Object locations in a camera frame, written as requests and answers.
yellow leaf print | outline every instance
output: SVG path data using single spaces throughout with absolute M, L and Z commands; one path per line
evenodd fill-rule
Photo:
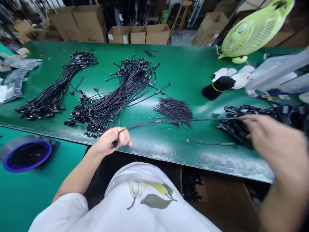
M 163 184 L 160 184 L 160 183 L 157 183 L 157 182 L 151 182 L 151 181 L 144 181 L 144 183 L 150 185 L 151 187 L 154 187 L 162 195 L 168 195 L 168 191 L 167 191 L 166 187 L 164 187 Z
M 145 188 L 147 187 L 147 184 L 138 180 L 129 180 L 128 184 L 130 186 L 130 194 L 133 197 L 132 205 L 129 208 L 127 208 L 127 210 L 130 210 L 134 206 L 136 198 L 142 196 Z

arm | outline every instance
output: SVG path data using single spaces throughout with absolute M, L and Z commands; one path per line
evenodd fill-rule
M 255 149 L 276 176 L 261 208 L 262 228 L 266 232 L 298 231 L 309 203 L 307 139 L 301 131 L 268 116 L 246 118 Z
M 61 184 L 56 196 L 52 200 L 54 203 L 58 198 L 67 193 L 84 194 L 91 182 L 91 179 L 106 155 L 113 153 L 116 149 L 123 145 L 132 146 L 128 130 L 115 127 L 106 131 L 99 140 L 88 150 L 82 161 L 76 168 L 66 177 Z M 118 140 L 118 146 L 111 148 L 111 143 Z

tape roll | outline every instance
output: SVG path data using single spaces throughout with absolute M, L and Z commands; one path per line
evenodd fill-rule
M 43 138 L 27 135 L 6 143 L 0 160 L 9 172 L 24 172 L 43 164 L 52 153 L 52 145 Z

leaf print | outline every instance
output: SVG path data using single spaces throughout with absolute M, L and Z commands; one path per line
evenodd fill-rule
M 165 209 L 173 200 L 164 200 L 155 194 L 148 194 L 143 200 L 141 205 L 147 205 L 150 208 Z
M 171 198 L 173 198 L 173 190 L 166 183 L 163 183 L 163 186 L 166 188 L 168 195 L 170 195 Z
M 136 198 L 142 196 L 147 184 L 137 180 L 128 180 L 128 184 L 130 186 L 130 194 L 134 199 L 132 205 L 127 208 L 127 210 L 130 210 L 134 206 Z
M 168 190 L 166 189 L 166 187 L 164 185 L 160 184 L 160 183 L 151 182 L 151 181 L 144 181 L 144 183 L 150 185 L 151 187 L 154 187 L 162 195 L 165 195 L 165 194 L 169 193 Z

green bucket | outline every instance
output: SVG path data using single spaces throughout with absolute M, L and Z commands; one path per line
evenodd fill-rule
M 162 22 L 161 22 L 161 24 L 167 24 L 169 16 L 170 16 L 170 11 L 169 10 L 163 10 L 162 11 Z

